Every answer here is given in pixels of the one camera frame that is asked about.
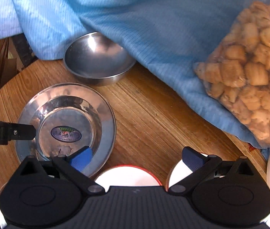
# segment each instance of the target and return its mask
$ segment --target sticker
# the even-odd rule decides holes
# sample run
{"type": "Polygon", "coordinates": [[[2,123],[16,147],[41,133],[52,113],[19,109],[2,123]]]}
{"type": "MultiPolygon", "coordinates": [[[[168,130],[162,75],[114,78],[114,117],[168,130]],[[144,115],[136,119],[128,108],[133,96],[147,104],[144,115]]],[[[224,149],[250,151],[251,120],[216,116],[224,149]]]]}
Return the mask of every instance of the sticker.
{"type": "Polygon", "coordinates": [[[51,136],[61,142],[77,142],[81,139],[82,134],[75,128],[70,126],[57,126],[52,128],[51,136]]]}

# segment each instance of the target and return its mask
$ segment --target plastic bag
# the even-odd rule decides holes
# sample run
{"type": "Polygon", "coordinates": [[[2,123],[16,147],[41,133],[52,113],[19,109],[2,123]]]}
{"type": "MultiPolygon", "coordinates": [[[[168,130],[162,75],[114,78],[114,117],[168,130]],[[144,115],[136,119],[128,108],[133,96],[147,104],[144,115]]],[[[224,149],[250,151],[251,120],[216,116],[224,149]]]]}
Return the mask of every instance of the plastic bag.
{"type": "Polygon", "coordinates": [[[270,147],[270,4],[254,1],[206,62],[195,65],[207,94],[270,147]]]}

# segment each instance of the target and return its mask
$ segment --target light blue fabric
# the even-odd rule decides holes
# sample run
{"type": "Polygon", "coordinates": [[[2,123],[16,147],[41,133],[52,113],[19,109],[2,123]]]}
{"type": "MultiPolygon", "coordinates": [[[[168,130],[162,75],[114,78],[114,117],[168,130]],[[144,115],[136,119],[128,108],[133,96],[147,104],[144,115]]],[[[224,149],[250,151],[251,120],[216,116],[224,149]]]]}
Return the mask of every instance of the light blue fabric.
{"type": "Polygon", "coordinates": [[[252,133],[206,95],[192,70],[195,62],[206,60],[252,1],[0,0],[0,38],[23,31],[39,58],[60,59],[74,39],[100,31],[204,119],[259,148],[252,133]]]}

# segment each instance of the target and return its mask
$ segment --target wood grain surface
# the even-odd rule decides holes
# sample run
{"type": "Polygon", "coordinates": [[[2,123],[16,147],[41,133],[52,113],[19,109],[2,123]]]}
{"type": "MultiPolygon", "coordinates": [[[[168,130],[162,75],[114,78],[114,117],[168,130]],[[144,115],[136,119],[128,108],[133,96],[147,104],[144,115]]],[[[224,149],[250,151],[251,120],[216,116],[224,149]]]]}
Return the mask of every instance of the wood grain surface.
{"type": "MultiPolygon", "coordinates": [[[[36,61],[0,89],[0,120],[17,122],[25,104],[53,84],[77,82],[61,61],[36,61]]],[[[114,150],[102,170],[134,164],[153,172],[165,184],[184,146],[224,160],[241,151],[219,129],[205,121],[166,84],[136,64],[119,83],[95,87],[110,103],[117,121],[114,150]]],[[[19,162],[14,142],[0,146],[0,188],[19,162]]]]}

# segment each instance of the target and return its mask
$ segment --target stainless steel bowl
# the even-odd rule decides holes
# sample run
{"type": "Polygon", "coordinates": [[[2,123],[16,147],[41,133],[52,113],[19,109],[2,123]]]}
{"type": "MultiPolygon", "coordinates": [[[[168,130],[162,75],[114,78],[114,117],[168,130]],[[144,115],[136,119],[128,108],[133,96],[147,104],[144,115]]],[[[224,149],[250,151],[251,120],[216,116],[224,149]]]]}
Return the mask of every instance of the stainless steel bowl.
{"type": "Polygon", "coordinates": [[[37,131],[32,141],[16,141],[20,161],[28,155],[39,160],[68,156],[89,146],[93,158],[82,170],[88,177],[107,161],[115,143],[116,122],[110,105],[82,84],[63,83],[42,90],[27,103],[18,122],[34,125],[37,131]]]}
{"type": "Polygon", "coordinates": [[[64,54],[64,65],[87,85],[111,85],[122,79],[136,60],[99,32],[76,39],[64,54]]]}

